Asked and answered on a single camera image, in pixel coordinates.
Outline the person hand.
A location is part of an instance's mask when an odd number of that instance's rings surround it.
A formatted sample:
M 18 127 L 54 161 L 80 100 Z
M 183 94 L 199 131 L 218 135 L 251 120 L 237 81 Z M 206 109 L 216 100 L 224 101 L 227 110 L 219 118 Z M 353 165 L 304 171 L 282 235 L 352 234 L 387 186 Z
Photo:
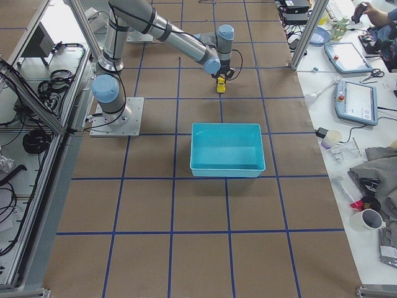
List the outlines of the person hand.
M 388 17 L 388 13 L 385 11 L 381 11 L 376 7 L 373 7 L 369 2 L 365 2 L 367 5 L 367 9 L 363 11 L 363 14 L 368 16 L 369 21 L 375 27 L 383 27 L 390 23 L 390 19 Z

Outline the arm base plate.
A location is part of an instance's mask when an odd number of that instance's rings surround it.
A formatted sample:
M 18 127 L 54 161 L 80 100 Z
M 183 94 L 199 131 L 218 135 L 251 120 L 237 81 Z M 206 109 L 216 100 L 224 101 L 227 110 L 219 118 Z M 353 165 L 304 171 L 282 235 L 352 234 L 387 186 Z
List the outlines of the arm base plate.
M 145 99 L 143 97 L 127 97 L 127 103 L 121 113 L 103 113 L 100 104 L 96 106 L 96 113 L 89 135 L 92 137 L 138 137 L 140 135 L 141 120 Z
M 134 28 L 130 28 L 127 35 L 127 43 L 152 43 L 153 37 L 150 34 L 143 34 Z

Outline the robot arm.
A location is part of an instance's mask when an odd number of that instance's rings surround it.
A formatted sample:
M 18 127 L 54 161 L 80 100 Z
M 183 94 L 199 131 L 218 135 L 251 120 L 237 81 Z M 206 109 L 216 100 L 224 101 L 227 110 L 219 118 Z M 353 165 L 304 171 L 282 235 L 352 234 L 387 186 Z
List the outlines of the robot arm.
M 124 119 L 127 96 L 121 79 L 122 53 L 129 31 L 149 34 L 182 52 L 203 66 L 212 78 L 231 80 L 234 68 L 230 66 L 233 51 L 234 28 L 224 24 L 215 32 L 192 35 L 159 15 L 147 1 L 109 1 L 107 33 L 98 59 L 99 73 L 94 79 L 92 93 L 102 109 L 106 125 Z

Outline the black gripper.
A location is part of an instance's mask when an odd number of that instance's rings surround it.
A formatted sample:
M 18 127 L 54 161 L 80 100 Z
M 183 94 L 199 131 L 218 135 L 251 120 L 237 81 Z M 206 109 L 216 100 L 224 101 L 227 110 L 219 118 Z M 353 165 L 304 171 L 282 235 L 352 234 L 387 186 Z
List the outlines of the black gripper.
M 232 67 L 220 68 L 215 74 L 212 74 L 212 78 L 223 78 L 224 80 L 232 80 L 234 74 L 235 69 Z

